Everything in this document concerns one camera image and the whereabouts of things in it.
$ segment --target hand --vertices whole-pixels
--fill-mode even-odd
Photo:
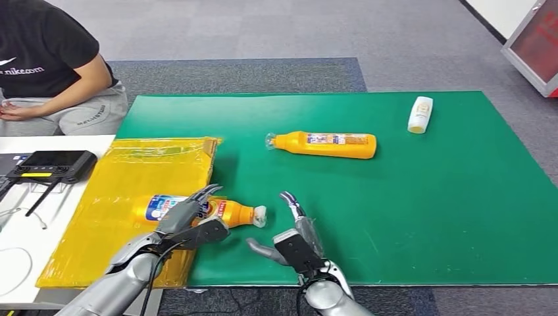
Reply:
[[[45,115],[42,105],[34,107],[17,107],[10,102],[3,102],[0,107],[0,119],[3,120],[28,120]]]

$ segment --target green mat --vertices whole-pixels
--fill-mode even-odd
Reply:
[[[407,131],[413,102],[434,98],[428,131]],[[269,132],[371,133],[368,161],[268,151]],[[293,226],[295,194],[326,255],[352,284],[558,283],[558,190],[482,92],[141,96],[117,138],[218,136],[212,182],[266,205],[265,228],[234,228],[201,248],[189,284],[295,284],[251,253]]]

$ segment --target black t-shirt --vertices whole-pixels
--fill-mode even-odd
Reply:
[[[43,0],[0,0],[0,88],[9,97],[55,97],[99,53],[99,42]],[[114,79],[112,69],[109,72]]]

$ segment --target plastic bottle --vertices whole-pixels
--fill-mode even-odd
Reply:
[[[292,132],[268,134],[269,149],[284,149],[291,153],[345,158],[370,159],[376,153],[376,136],[371,134],[334,134]]]
[[[418,97],[411,109],[407,130],[415,134],[423,134],[428,126],[434,100],[429,97]]]
[[[136,215],[142,220],[160,221],[166,212],[186,198],[157,194],[149,199],[140,199]],[[193,226],[213,215],[219,216],[230,228],[247,224],[264,227],[266,223],[265,206],[249,207],[226,199],[210,199],[198,213],[197,219],[194,219]]]

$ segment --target yellow bottle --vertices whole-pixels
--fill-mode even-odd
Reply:
[[[184,201],[184,196],[167,196],[157,194],[149,199],[140,199],[136,207],[136,215],[142,220],[160,221],[162,217],[177,203]],[[210,216],[219,216],[230,228],[240,225],[264,227],[266,223],[266,207],[249,207],[226,199],[210,199],[202,206],[192,226]]]
[[[291,153],[370,159],[376,153],[376,136],[371,134],[335,134],[292,132],[284,135],[268,134],[269,149],[284,149]]]

